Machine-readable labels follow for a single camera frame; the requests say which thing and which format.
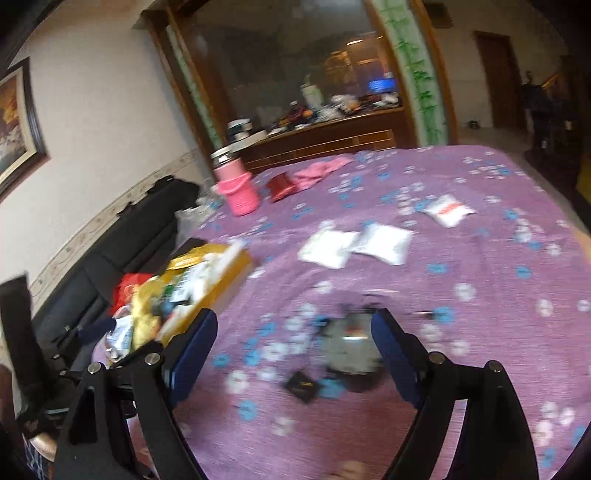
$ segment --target painting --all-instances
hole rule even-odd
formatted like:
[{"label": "painting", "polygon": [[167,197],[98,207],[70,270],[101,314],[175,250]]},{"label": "painting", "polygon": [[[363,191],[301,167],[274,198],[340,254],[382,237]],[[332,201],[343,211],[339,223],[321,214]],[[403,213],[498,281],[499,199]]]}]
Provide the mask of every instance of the painting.
[{"label": "painting", "polygon": [[45,156],[26,58],[0,80],[0,196]]}]

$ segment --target purple tablecloth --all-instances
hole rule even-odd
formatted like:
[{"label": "purple tablecloth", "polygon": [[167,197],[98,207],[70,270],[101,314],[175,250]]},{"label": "purple tablecloth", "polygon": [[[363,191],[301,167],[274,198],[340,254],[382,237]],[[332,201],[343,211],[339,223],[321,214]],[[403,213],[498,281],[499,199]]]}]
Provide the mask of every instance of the purple tablecloth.
[{"label": "purple tablecloth", "polygon": [[[428,350],[468,365],[505,365],[546,480],[591,419],[591,270],[564,215],[506,155],[487,147],[351,158],[310,190],[264,200],[242,218],[225,206],[194,232],[208,241],[239,236],[261,262],[219,315],[212,353],[176,409],[195,457],[212,480],[318,479],[343,469],[347,478],[381,478],[415,411],[390,378],[363,394],[325,378],[311,335],[323,316],[339,315],[340,304],[377,299]],[[307,163],[259,175],[262,194],[273,175]],[[421,213],[446,193],[478,213],[450,229]],[[321,222],[359,231],[372,221],[414,230],[405,265],[353,255],[344,269],[328,270],[297,259]],[[403,315],[417,310],[434,310],[435,319]],[[322,385],[308,405],[281,386],[302,367]],[[446,475],[462,415],[460,405],[433,478]],[[137,425],[132,431],[146,453]]]}]

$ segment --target plaid fabric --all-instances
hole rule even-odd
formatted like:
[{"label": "plaid fabric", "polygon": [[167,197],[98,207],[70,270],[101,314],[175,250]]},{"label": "plaid fabric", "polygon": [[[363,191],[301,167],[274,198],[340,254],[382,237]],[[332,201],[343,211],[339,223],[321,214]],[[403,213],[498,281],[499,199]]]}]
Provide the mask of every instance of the plaid fabric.
[{"label": "plaid fabric", "polygon": [[39,480],[51,480],[53,477],[53,464],[41,455],[29,442],[25,443],[25,455],[27,466],[33,471]]}]

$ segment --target pink bottle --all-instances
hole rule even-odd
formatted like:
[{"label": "pink bottle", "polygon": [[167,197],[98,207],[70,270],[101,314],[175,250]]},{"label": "pink bottle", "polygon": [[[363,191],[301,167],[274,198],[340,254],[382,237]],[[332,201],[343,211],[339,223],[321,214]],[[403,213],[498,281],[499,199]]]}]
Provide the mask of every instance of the pink bottle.
[{"label": "pink bottle", "polygon": [[226,196],[230,210],[241,216],[259,208],[261,199],[251,182],[252,173],[244,169],[242,161],[231,149],[224,147],[212,154],[213,171],[219,179],[217,188]]}]

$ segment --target wooden door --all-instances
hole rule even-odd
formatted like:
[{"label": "wooden door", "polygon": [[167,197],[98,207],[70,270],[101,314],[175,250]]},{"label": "wooden door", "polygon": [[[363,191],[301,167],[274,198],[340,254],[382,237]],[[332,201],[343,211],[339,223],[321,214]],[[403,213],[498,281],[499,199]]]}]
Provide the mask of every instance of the wooden door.
[{"label": "wooden door", "polygon": [[525,129],[521,75],[511,45],[504,35],[475,32],[491,99],[495,128]]}]

